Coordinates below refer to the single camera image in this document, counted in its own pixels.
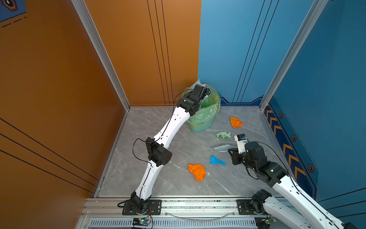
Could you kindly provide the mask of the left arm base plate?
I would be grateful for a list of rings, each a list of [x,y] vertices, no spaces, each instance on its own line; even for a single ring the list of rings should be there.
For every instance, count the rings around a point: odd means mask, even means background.
[[[133,203],[132,200],[127,200],[124,203],[123,215],[160,215],[162,210],[161,199],[150,199],[142,203],[142,205]]]

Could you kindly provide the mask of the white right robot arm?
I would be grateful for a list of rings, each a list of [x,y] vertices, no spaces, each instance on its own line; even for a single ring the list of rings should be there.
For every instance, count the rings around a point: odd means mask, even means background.
[[[356,228],[353,223],[344,223],[325,210],[294,181],[286,169],[268,161],[263,148],[256,142],[251,142],[243,153],[237,148],[230,148],[228,153],[234,165],[242,164],[247,171],[254,171],[258,180],[280,193],[295,208],[292,210],[283,205],[271,193],[262,189],[251,197],[249,205],[238,206],[240,213],[250,210],[257,215],[266,214],[262,223],[269,224],[270,218],[275,217],[292,229]]]

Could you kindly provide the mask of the grey-green hand brush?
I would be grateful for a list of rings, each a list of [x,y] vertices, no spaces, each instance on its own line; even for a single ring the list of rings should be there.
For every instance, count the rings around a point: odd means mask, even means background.
[[[232,148],[233,148],[233,146],[226,144],[226,145],[221,145],[221,146],[215,147],[214,150],[221,152],[221,153],[228,153],[228,151]]]

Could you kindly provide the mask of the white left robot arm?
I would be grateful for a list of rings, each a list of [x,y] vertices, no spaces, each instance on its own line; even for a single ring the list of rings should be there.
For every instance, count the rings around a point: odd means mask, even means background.
[[[211,90],[202,85],[195,85],[193,89],[186,90],[186,94],[174,106],[164,127],[152,138],[138,139],[146,144],[148,152],[147,168],[138,188],[130,197],[132,205],[140,214],[148,210],[149,200],[158,175],[172,158],[173,154],[168,150],[171,141],[182,125],[201,109],[202,101],[210,94]]]

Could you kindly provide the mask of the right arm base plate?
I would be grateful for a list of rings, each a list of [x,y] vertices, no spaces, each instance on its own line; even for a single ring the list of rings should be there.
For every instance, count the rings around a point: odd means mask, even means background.
[[[238,199],[236,201],[239,215],[266,215],[263,203],[252,199]]]

